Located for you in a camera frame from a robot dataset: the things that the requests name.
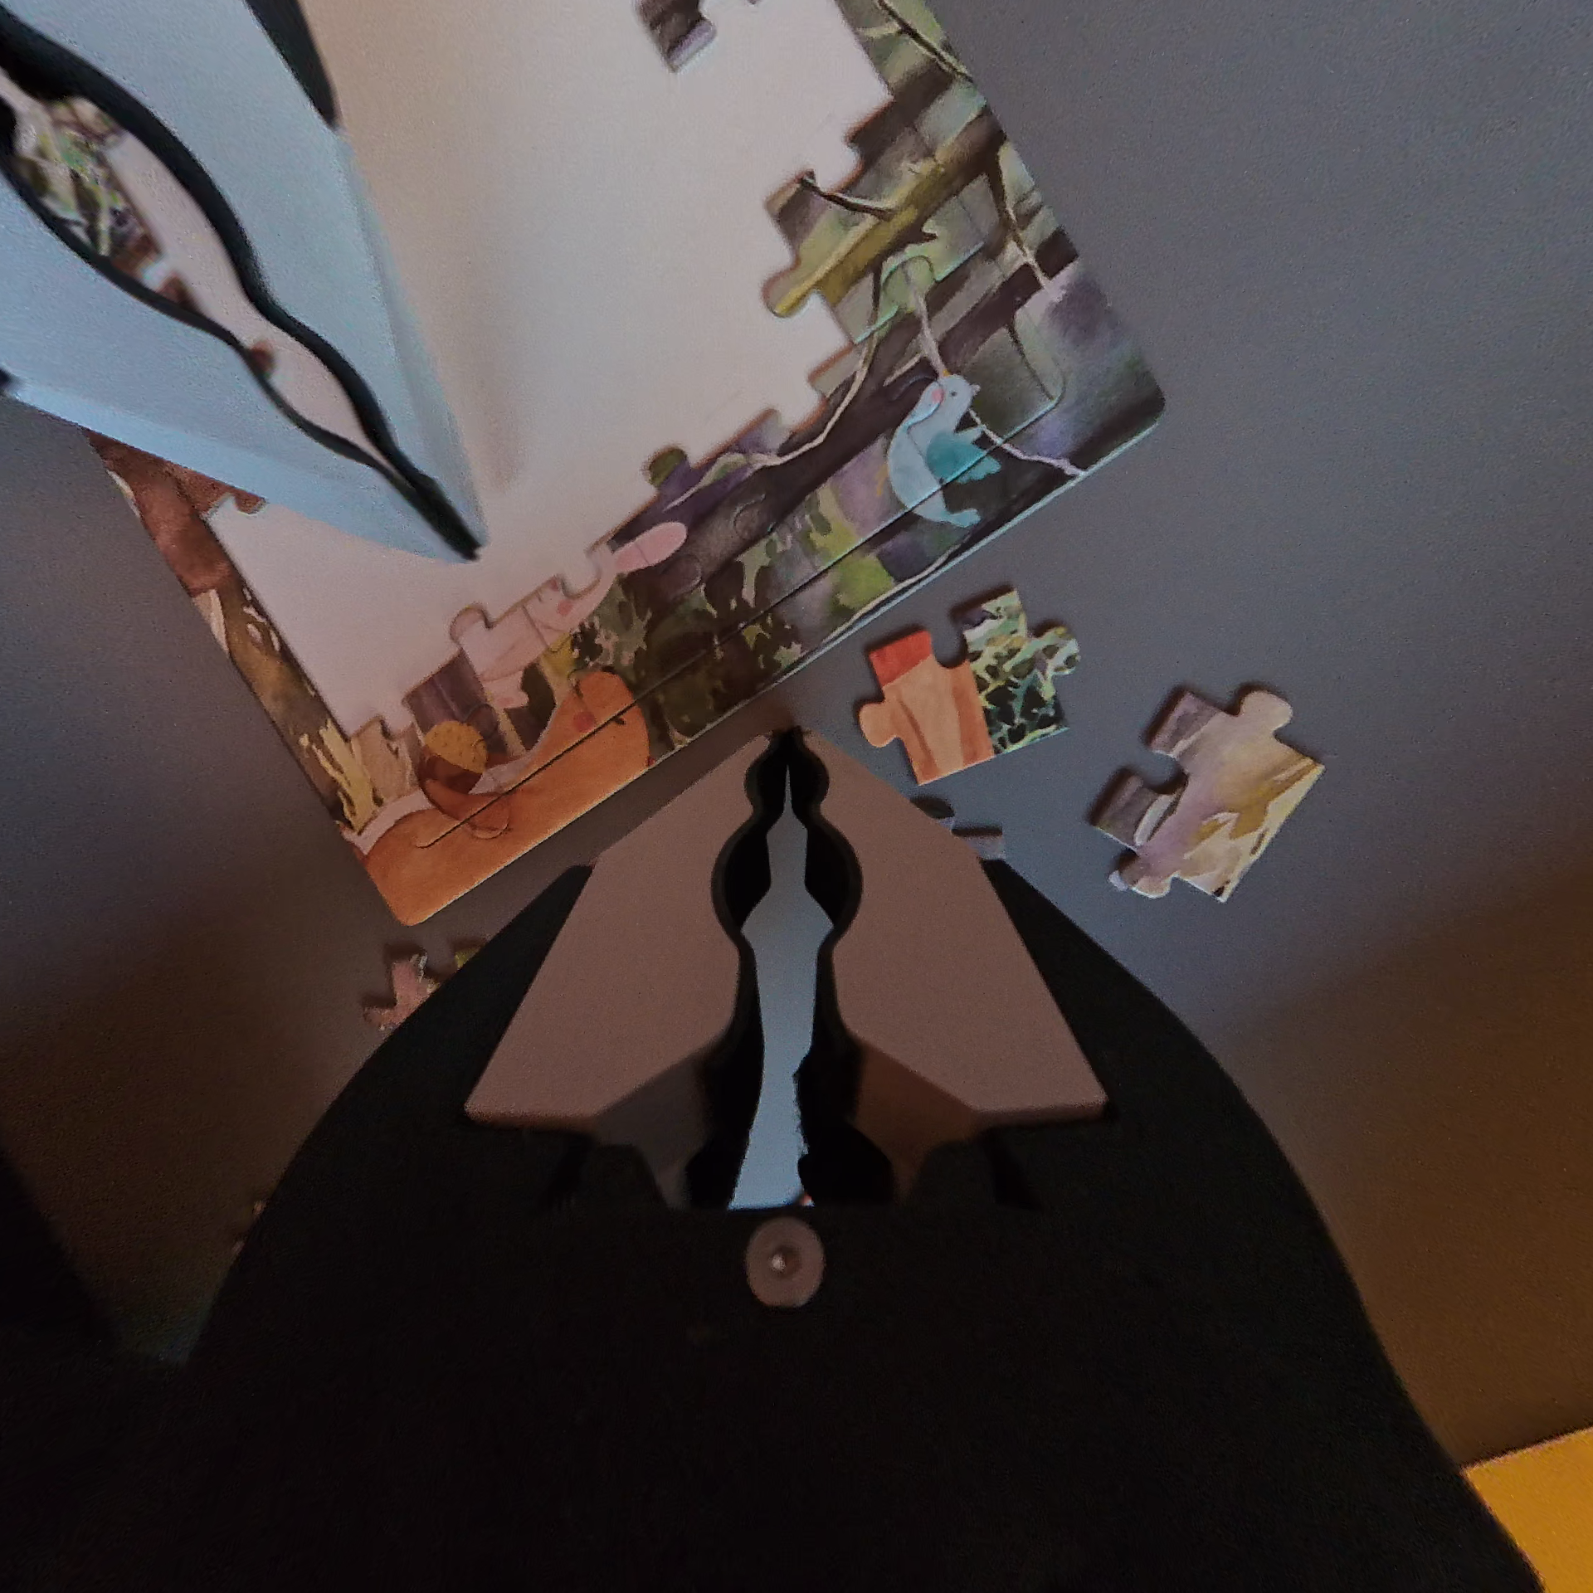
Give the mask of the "partly assembled jigsaw puzzle board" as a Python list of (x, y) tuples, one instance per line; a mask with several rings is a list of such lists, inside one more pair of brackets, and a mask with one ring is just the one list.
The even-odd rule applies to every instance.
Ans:
[(89, 439), (398, 923), (1162, 415), (927, 3), (307, 11), (487, 545)]

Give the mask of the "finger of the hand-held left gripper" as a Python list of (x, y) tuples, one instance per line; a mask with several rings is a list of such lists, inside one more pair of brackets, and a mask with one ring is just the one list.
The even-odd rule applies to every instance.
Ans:
[(136, 138), (3, 134), (3, 375), (20, 399), (337, 530), (475, 557), (477, 530), (250, 299), (223, 234)]
[(3, 3), (3, 124), (13, 105), (70, 98), (189, 191), (250, 299), (341, 373), (377, 443), (436, 481), (481, 547), (464, 451), (350, 149), (246, 3)]

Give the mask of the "yellow plastic bin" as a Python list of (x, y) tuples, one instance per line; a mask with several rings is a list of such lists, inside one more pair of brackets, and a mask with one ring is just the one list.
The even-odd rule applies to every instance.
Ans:
[(1539, 1575), (1543, 1590), (1590, 1588), (1590, 1427), (1463, 1467)]

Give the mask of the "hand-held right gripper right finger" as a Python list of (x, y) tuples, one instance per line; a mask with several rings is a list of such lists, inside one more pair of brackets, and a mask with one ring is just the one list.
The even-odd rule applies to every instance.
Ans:
[(803, 1169), (917, 1169), (987, 1128), (1099, 1118), (1096, 1080), (967, 837), (821, 735), (786, 741), (805, 887), (828, 915)]

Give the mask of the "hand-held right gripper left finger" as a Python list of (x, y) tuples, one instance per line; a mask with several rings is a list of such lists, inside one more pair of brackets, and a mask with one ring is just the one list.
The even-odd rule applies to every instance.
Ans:
[(762, 735), (589, 870), (466, 1112), (635, 1147), (652, 1169), (739, 1169), (764, 1037), (741, 928), (769, 885), (783, 746)]

